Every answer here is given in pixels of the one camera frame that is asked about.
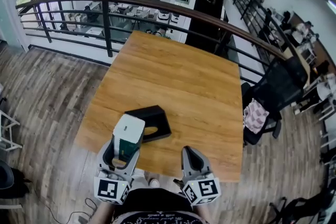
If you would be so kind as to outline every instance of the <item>wooden floor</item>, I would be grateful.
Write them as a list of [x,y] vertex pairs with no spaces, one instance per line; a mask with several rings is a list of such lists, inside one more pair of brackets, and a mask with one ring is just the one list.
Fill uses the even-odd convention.
[[[93,198],[96,155],[73,140],[106,71],[107,67],[41,49],[18,54],[0,45],[0,83],[9,114],[21,123],[15,141],[24,144],[5,158],[33,181],[37,194],[62,223],[72,211],[91,213],[84,200]],[[273,216],[269,202],[319,192],[321,126],[314,124],[310,112],[294,116],[287,108],[282,116],[277,140],[265,134],[257,146],[244,148],[240,182],[222,184],[221,198],[209,206],[213,223],[265,223]],[[172,178],[154,176],[161,186],[177,190]],[[22,211],[10,213],[11,223],[55,223],[33,190],[23,199],[0,200],[4,202],[23,205]],[[70,223],[78,223],[78,214]]]

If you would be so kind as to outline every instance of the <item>chair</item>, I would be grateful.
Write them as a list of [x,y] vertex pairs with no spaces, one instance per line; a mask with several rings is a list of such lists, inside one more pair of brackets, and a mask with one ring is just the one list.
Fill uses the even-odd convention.
[[255,134],[244,128],[244,145],[257,144],[266,132],[272,132],[274,138],[278,137],[282,119],[280,111],[303,96],[303,86],[307,78],[308,75],[298,58],[291,57],[285,61],[274,59],[255,86],[251,87],[248,83],[241,86],[243,108],[254,98],[269,112],[259,133]]
[[[90,6],[85,6],[84,8],[85,11],[91,11]],[[89,23],[95,23],[97,21],[99,14],[87,14],[88,17],[88,22]]]
[[275,211],[276,216],[268,224],[278,224],[281,220],[283,224],[294,224],[301,218],[315,216],[330,206],[335,190],[336,179],[333,179],[328,188],[325,188],[310,199],[298,198],[286,205],[287,198],[282,197],[281,201],[283,201],[284,204],[280,211],[271,202],[269,205]]

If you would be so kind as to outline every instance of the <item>white chair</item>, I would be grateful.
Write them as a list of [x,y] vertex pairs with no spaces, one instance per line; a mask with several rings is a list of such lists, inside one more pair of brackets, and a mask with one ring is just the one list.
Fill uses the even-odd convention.
[[[4,113],[2,110],[0,110],[0,149],[4,151],[12,151],[15,150],[16,148],[22,148],[21,145],[16,144],[13,142],[13,137],[12,137],[12,127],[14,125],[20,125],[19,122],[14,120],[12,117],[8,116],[6,113]],[[9,140],[4,138],[4,134],[6,131],[9,131]]]

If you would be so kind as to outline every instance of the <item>railing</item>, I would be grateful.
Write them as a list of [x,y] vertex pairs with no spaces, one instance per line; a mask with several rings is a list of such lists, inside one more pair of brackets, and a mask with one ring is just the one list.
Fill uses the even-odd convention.
[[[99,2],[99,5],[96,5],[96,6],[101,6],[101,7],[99,7],[97,10],[94,10],[94,11],[72,10],[72,9],[62,10],[61,8],[62,2],[69,2],[69,1],[74,1],[74,2],[75,1],[94,1],[95,3]],[[41,5],[44,3],[58,3],[60,5],[60,9],[42,11]],[[167,22],[162,22],[162,21],[159,22],[157,21],[158,17],[140,15],[140,14],[143,14],[143,12],[139,13],[139,16],[135,16],[135,14],[130,14],[127,12],[125,13],[122,10],[116,11],[115,9],[116,7],[119,7],[119,6],[121,7],[125,4],[126,6],[133,5],[132,8],[136,10],[138,9],[145,10],[147,8],[153,8],[155,10],[154,14],[156,14],[156,12],[159,12],[160,10],[164,10],[166,12],[163,12],[163,14],[168,13],[170,19]],[[74,42],[74,43],[82,44],[85,46],[100,48],[103,50],[107,50],[109,57],[112,57],[114,52],[119,52],[118,49],[115,49],[112,47],[113,44],[111,44],[111,42],[123,44],[127,40],[127,35],[130,35],[134,29],[146,31],[149,28],[153,29],[153,27],[154,28],[156,27],[156,29],[157,28],[162,28],[162,29],[167,28],[168,29],[167,33],[169,32],[169,34],[170,34],[170,31],[173,33],[175,31],[176,33],[180,33],[180,34],[186,33],[188,35],[195,35],[196,37],[205,38],[206,40],[210,42],[215,42],[217,46],[216,46],[216,49],[212,51],[212,53],[219,55],[219,56],[222,55],[223,50],[233,50],[265,66],[269,66],[269,63],[264,62],[263,60],[260,60],[259,58],[254,57],[243,50],[237,49],[227,44],[225,37],[226,35],[232,34],[232,35],[236,35],[240,38],[250,41],[252,44],[257,46],[258,48],[267,51],[267,53],[269,53],[270,55],[273,55],[273,57],[285,59],[284,55],[276,47],[267,44],[266,42],[262,41],[261,39],[257,37],[254,37],[253,35],[251,35],[250,33],[246,31],[243,31],[213,16],[210,16],[210,15],[207,15],[207,14],[204,14],[204,13],[192,10],[192,9],[188,9],[182,6],[177,6],[177,5],[173,5],[173,4],[165,3],[161,1],[155,1],[155,0],[33,0],[25,4],[17,5],[16,8],[18,9],[25,8],[25,10],[34,8],[36,10],[36,12],[20,14],[21,17],[32,16],[32,15],[37,16],[37,19],[35,20],[22,19],[22,23],[24,24],[24,29],[29,30],[29,32],[26,33],[27,35],[34,36],[34,37],[47,38],[49,42],[52,42],[55,39],[55,40]],[[55,13],[60,13],[62,19],[61,20],[52,19],[53,18],[52,15]],[[81,20],[66,20],[65,15],[69,13],[84,14],[88,18],[96,16],[97,23],[95,21],[90,21],[90,20],[87,20],[86,22],[83,22]],[[46,19],[44,17],[44,15],[46,14],[49,15],[50,19],[48,18]],[[215,38],[211,38],[203,34],[194,32],[192,30],[178,27],[177,24],[172,23],[173,15],[174,16],[180,15],[181,17],[182,16],[189,17],[190,19],[199,20],[202,23],[215,26],[216,28],[218,28],[218,33],[219,34],[221,33],[221,35],[219,36],[218,39],[215,39]],[[27,23],[39,23],[39,27],[27,27],[25,26],[25,24]],[[103,35],[87,33],[87,30],[88,30],[87,28],[85,28],[85,30],[82,30],[83,28],[76,28],[75,29],[76,31],[70,31],[69,29],[65,29],[64,27],[63,29],[58,29],[57,27],[55,27],[55,25],[57,24],[63,24],[64,26],[68,26],[68,27],[70,27],[70,25],[85,26],[85,27],[88,27],[88,26],[98,27],[99,29],[101,29]],[[39,31],[43,31],[44,35],[39,34],[38,33]],[[60,37],[59,35],[58,36],[53,35],[53,33],[62,33],[62,34],[67,34],[67,35],[78,35],[78,36],[96,38],[96,39],[104,40],[106,45],[102,46],[102,45],[94,44],[93,42],[90,42],[92,40],[89,40],[89,39],[88,39],[88,42],[73,40],[73,39],[67,38],[67,35]],[[125,34],[126,37],[118,38],[117,35],[120,35],[120,33],[123,33],[123,35]],[[250,67],[244,66],[243,64],[239,62],[237,62],[237,64],[241,68],[246,69],[254,74],[257,74],[260,77],[263,75],[262,73],[255,71]],[[248,78],[241,77],[241,79],[244,81],[253,83],[253,84],[256,83],[256,81],[252,81]]]
[[[289,48],[294,56],[297,56],[290,41],[276,22],[271,14],[271,10],[266,10],[259,0],[233,0],[233,4],[237,6],[240,14],[240,19],[244,20],[249,32],[270,45],[283,52]],[[272,57],[269,52],[263,48],[257,48],[260,58],[265,62],[270,62]]]

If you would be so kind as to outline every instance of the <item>wooden table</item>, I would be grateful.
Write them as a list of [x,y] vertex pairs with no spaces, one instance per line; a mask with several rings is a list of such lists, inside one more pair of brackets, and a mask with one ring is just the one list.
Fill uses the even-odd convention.
[[243,153],[238,65],[166,38],[134,31],[92,99],[76,143],[99,152],[124,111],[159,105],[170,137],[141,146],[137,167],[181,178],[181,150],[206,155],[223,182],[237,182]]

